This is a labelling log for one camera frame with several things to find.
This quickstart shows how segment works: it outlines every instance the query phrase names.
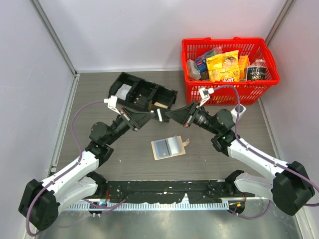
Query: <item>red plastic basket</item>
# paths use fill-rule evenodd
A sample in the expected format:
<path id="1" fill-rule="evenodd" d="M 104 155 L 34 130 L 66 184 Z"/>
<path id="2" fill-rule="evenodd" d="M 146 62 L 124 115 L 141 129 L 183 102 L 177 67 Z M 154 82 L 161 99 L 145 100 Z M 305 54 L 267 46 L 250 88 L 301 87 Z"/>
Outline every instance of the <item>red plastic basket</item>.
<path id="1" fill-rule="evenodd" d="M 262 38 L 235 37 L 234 39 L 211 39 L 208 37 L 202 39 L 184 39 L 182 41 L 181 60 L 185 73 L 186 99 L 188 104 L 193 100 L 198 102 L 201 100 L 198 92 L 198 89 L 201 87 L 216 88 L 229 84 L 229 82 L 192 81 L 192 78 L 188 74 L 187 60 L 195 60 L 197 56 L 204 54 L 216 46 L 221 46 L 223 52 L 239 50 L 238 57 L 248 55 L 251 63 L 255 62 L 256 59 L 266 61 L 266 80 L 231 83 L 237 88 L 242 104 L 251 105 L 255 103 L 271 86 L 279 83 L 280 78 L 276 70 L 274 57 Z M 235 92 L 229 87 L 216 91 L 206 103 L 206 105 L 235 104 L 237 104 Z"/>

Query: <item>gray floor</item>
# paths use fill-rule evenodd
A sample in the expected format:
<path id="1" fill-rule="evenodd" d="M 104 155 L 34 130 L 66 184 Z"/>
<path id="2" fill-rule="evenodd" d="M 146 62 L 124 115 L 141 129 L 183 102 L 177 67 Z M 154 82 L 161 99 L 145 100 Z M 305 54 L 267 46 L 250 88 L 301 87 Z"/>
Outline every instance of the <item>gray floor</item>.
<path id="1" fill-rule="evenodd" d="M 177 90 L 177 100 L 172 109 L 185 106 L 185 85 L 182 71 L 133 72 L 132 74 Z M 81 106 L 106 98 L 109 87 L 118 75 L 119 73 L 81 74 L 70 119 Z M 233 107 L 206 107 L 212 115 L 224 108 L 231 110 Z M 85 109 L 75 122 L 75 132 L 81 145 L 86 147 L 90 142 L 88 136 L 91 126 L 95 122 L 103 121 L 106 124 L 111 124 L 115 117 L 116 114 L 104 104 Z M 239 124 L 239 134 L 255 147 L 274 156 L 258 103 L 247 107 Z M 190 143 L 185 148 L 186 155 L 154 161 L 151 141 L 174 135 L 181 135 L 183 140 L 189 138 Z M 128 131 L 112 144 L 114 153 L 97 172 L 108 180 L 224 179 L 236 169 L 258 175 L 245 164 L 216 152 L 210 142 L 213 136 L 196 125 L 183 128 L 172 120 L 169 124 L 152 120 L 138 132 Z M 69 122 L 58 162 L 58 170 L 74 160 L 78 154 Z"/>
<path id="2" fill-rule="evenodd" d="M 256 216 L 265 210 L 268 201 L 248 200 L 246 204 L 244 214 Z M 87 211 L 65 211 L 37 239 L 302 238 L 296 218 L 273 205 L 265 216 L 256 220 L 238 218 L 227 211 L 112 212 L 100 218 L 87 216 Z"/>

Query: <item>beige card holder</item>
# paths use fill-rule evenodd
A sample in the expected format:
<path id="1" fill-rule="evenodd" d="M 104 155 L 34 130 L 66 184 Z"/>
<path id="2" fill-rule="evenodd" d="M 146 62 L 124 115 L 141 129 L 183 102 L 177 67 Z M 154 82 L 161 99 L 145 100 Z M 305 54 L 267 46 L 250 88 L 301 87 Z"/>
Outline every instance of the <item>beige card holder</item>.
<path id="1" fill-rule="evenodd" d="M 175 140 L 175 136 L 171 138 L 166 138 L 166 139 L 161 139 L 161 140 L 156 140 L 151 142 L 155 160 L 172 158 L 175 156 L 186 154 L 185 147 L 189 144 L 189 138 L 185 142 L 183 142 L 181 139 L 181 136 L 176 136 L 176 137 L 177 137 L 177 142 Z"/>

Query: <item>black organizer tray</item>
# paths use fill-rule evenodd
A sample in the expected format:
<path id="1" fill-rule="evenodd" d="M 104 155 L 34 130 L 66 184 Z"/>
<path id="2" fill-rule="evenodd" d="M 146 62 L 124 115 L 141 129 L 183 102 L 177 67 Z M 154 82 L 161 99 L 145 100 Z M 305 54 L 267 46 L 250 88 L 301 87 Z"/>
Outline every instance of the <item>black organizer tray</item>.
<path id="1" fill-rule="evenodd" d="M 109 97 L 115 96 L 123 84 L 129 85 L 131 88 L 126 94 L 125 100 L 118 98 L 118 103 L 137 111 L 149 112 L 153 110 L 156 119 L 158 119 L 157 109 L 162 109 L 162 107 L 154 105 L 156 102 L 167 106 L 168 109 L 175 104 L 177 91 L 125 72 L 122 72 L 110 87 Z"/>

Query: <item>gray wooden table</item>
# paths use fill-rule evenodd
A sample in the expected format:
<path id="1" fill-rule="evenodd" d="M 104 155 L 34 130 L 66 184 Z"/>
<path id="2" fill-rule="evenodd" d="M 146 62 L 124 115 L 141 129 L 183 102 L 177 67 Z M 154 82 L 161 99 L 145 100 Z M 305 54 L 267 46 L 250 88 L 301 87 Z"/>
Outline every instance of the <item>gray wooden table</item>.
<path id="1" fill-rule="evenodd" d="M 58 170 L 74 160 L 79 154 L 71 135 L 71 118 L 81 106 L 107 98 L 109 87 L 119 74 L 81 74 L 58 162 Z M 177 100 L 172 109 L 178 109 L 186 105 L 182 71 L 133 72 L 131 74 L 177 90 Z M 212 115 L 220 109 L 231 110 L 232 108 L 232 106 L 206 107 Z M 75 122 L 75 132 L 82 147 L 85 148 L 90 142 L 90 129 L 94 123 L 102 121 L 111 124 L 115 117 L 116 113 L 109 110 L 105 104 L 98 104 L 85 109 Z M 258 103 L 247 107 L 247 111 L 239 124 L 239 134 L 258 149 L 274 156 Z M 186 155 L 155 161 L 151 141 L 174 135 L 181 135 L 183 140 L 189 138 L 190 143 L 185 148 Z M 102 167 L 97 169 L 97 172 L 108 180 L 224 179 L 236 169 L 258 175 L 247 165 L 216 152 L 210 142 L 213 136 L 196 125 L 183 128 L 172 120 L 170 123 L 152 120 L 138 132 L 128 131 L 112 144 L 114 153 Z"/>

